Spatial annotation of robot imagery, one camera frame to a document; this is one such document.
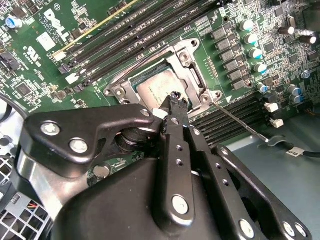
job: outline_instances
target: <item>green circuit board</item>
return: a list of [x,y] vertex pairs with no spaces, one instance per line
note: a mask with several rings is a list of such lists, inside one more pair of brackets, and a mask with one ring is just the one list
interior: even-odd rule
[[[287,91],[290,85],[301,89],[304,102],[317,104],[320,100],[320,46],[299,41],[301,36],[319,36],[306,29],[303,11],[310,7],[308,2],[274,2],[236,0],[221,7],[213,0],[0,0],[0,90],[29,114],[117,105],[120,102],[106,96],[104,90],[118,73],[164,46],[197,39],[195,61],[208,90],[222,92],[221,106],[256,93],[257,84],[263,83],[267,92],[276,93],[286,120],[299,114],[297,106],[303,104],[292,101]],[[150,21],[139,26],[136,19],[144,15]],[[16,21],[17,27],[9,27],[8,18]],[[161,26],[152,25],[161,19]],[[250,31],[240,29],[243,20],[253,22]],[[294,34],[279,34],[280,27],[288,28],[293,23]],[[129,29],[137,26],[138,34],[131,36]],[[215,39],[221,28],[222,35]],[[256,43],[245,42],[248,34],[257,37]],[[159,36],[158,41],[148,45]],[[127,44],[118,48],[110,45],[118,39],[118,46],[123,46],[121,42]],[[234,58],[242,56],[236,58],[237,66],[232,71],[226,70],[228,61],[222,60],[226,52],[220,45],[223,39],[228,40],[227,49],[234,50]],[[91,54],[97,46],[102,47]],[[249,56],[253,48],[261,50],[260,59]],[[267,69],[255,71],[258,63]],[[63,65],[67,66],[64,74],[59,70]],[[230,78],[236,70],[241,72],[240,85],[233,85],[235,81]],[[192,120],[214,110],[210,107]]]

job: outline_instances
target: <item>silver screw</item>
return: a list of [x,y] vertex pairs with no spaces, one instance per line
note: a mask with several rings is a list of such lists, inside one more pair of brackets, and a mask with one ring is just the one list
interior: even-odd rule
[[308,71],[308,70],[305,70],[305,71],[303,71],[303,72],[301,73],[301,78],[302,78],[302,79],[308,79],[308,78],[310,78],[310,76],[311,76],[311,73],[310,73],[310,71]]
[[246,220],[241,219],[239,222],[240,228],[243,231],[243,233],[249,238],[249,239],[253,239],[255,237],[255,232],[252,228],[252,226],[250,225],[250,223],[248,223]]
[[60,127],[54,123],[48,122],[41,126],[41,131],[48,136],[56,136],[60,133]]
[[294,236],[296,235],[294,229],[292,228],[292,226],[291,226],[289,223],[283,222],[283,227],[284,227],[285,231],[286,231],[291,237],[294,237]]
[[172,205],[178,214],[184,215],[189,210],[188,203],[180,196],[174,196],[172,198]]
[[171,122],[173,122],[175,125],[179,125],[179,121],[176,118],[171,118]]
[[83,154],[88,150],[88,145],[81,139],[74,139],[70,142],[69,145],[70,148],[78,154]]
[[142,109],[140,112],[142,113],[142,115],[144,115],[146,117],[150,117],[150,113],[147,110]]
[[301,233],[302,236],[304,236],[305,238],[307,237],[306,231],[299,223],[295,224],[295,228],[298,230],[299,233]]
[[221,148],[221,152],[222,152],[224,155],[228,155],[228,151],[227,151],[224,147]]
[[196,128],[193,129],[193,132],[195,135],[199,136],[200,135],[200,131]]

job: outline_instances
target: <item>chip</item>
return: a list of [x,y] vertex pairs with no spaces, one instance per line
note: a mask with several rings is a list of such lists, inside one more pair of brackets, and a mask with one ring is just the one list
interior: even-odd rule
[[285,87],[283,85],[281,86],[278,86],[276,89],[275,89],[278,93],[282,93],[284,90],[285,90]]
[[22,97],[25,97],[32,92],[25,82],[17,86],[16,90],[21,94]]
[[242,79],[238,82],[231,83],[231,85],[235,90],[239,90],[246,87],[245,81],[243,81]]
[[21,7],[15,7],[12,12],[12,15],[16,16],[19,19],[23,19],[24,17],[27,16],[27,14],[24,12],[24,10]]
[[81,37],[82,33],[80,32],[79,29],[76,29],[74,30],[73,32],[71,32],[72,36],[75,38],[75,39],[78,39]]
[[276,17],[280,17],[280,16],[283,15],[284,13],[285,13],[285,12],[284,12],[284,9],[283,9],[282,7],[278,8],[278,9],[276,9],[276,10],[274,11],[274,14],[275,14]]
[[289,57],[289,62],[290,62],[291,64],[294,64],[296,61],[298,61],[298,55],[297,55],[297,54]]
[[81,24],[79,25],[79,28],[80,28],[81,30],[85,30],[85,29],[87,28],[87,25],[83,22],[83,23],[81,23]]
[[220,27],[217,30],[214,30],[213,32],[211,32],[211,36],[214,40],[218,40],[218,39],[225,37],[226,32],[222,27]]
[[230,73],[228,75],[228,77],[230,78],[231,81],[235,81],[235,80],[242,78],[242,74],[241,74],[240,70],[237,70],[237,71]]
[[264,82],[264,85],[266,85],[266,86],[272,86],[274,83],[274,80],[272,77],[268,77],[265,80],[263,80],[263,82]]
[[245,5],[248,5],[248,4],[252,3],[253,1],[254,1],[254,0],[244,0]]
[[227,64],[224,65],[224,68],[227,69],[228,71],[232,71],[238,67],[238,63],[236,60],[233,60]]
[[314,52],[314,53],[308,55],[308,60],[314,61],[314,60],[318,59],[318,57],[319,57],[319,54],[317,52]]
[[84,101],[82,101],[82,100],[78,100],[76,103],[77,103],[79,106],[82,106],[82,105],[85,104]]
[[274,49],[275,49],[275,46],[274,46],[273,42],[270,42],[270,43],[268,43],[267,45],[264,46],[264,50],[266,52],[270,52],[270,51],[272,51]]
[[224,62],[226,62],[234,57],[234,53],[232,52],[232,50],[229,50],[229,51],[226,51],[225,53],[221,54],[220,57]]
[[232,24],[231,24],[231,22],[228,22],[227,24],[223,25],[223,28],[224,28],[224,30],[226,30],[226,31],[232,29]]
[[220,51],[223,51],[223,50],[225,50],[225,49],[227,49],[227,48],[230,47],[230,42],[229,42],[228,39],[224,39],[224,40],[218,42],[218,43],[216,44],[216,47],[217,47]]
[[34,5],[29,8],[29,11],[32,15],[35,15],[37,12],[39,12],[39,8],[36,5]]

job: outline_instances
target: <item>electrolytic capacitor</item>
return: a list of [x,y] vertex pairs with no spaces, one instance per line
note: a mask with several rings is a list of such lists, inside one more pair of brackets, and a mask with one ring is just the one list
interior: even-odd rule
[[295,28],[292,26],[281,26],[278,29],[278,33],[281,35],[292,35],[295,33]]
[[10,29],[20,29],[23,26],[23,22],[21,21],[21,19],[15,16],[8,16],[5,20],[5,24]]
[[304,101],[304,97],[303,96],[290,96],[290,99],[293,103],[295,104],[300,104]]
[[293,84],[288,87],[287,91],[289,94],[295,97],[301,95],[301,89]]
[[248,33],[247,35],[244,36],[244,42],[246,44],[255,45],[257,41],[258,41],[258,37],[255,34]]
[[240,22],[240,30],[250,32],[254,27],[254,22],[252,20],[245,19]]
[[249,56],[253,59],[261,59],[262,57],[262,51],[258,48],[252,48],[249,51]]
[[266,93],[268,91],[268,87],[266,85],[264,85],[263,83],[261,83],[261,82],[259,82],[256,85],[256,89],[262,94],[264,94],[264,93]]
[[316,41],[317,41],[317,37],[315,36],[301,36],[299,38],[299,42],[303,44],[313,45],[316,43]]
[[260,74],[264,74],[267,71],[267,66],[261,62],[254,65],[254,71]]

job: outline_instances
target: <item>black metal arm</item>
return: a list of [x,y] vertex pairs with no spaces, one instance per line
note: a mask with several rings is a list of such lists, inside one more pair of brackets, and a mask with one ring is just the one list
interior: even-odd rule
[[[179,98],[163,119],[131,104],[26,120],[16,177],[55,220],[52,239],[312,239],[232,152],[209,149]],[[88,188],[89,167],[137,150],[145,159]]]

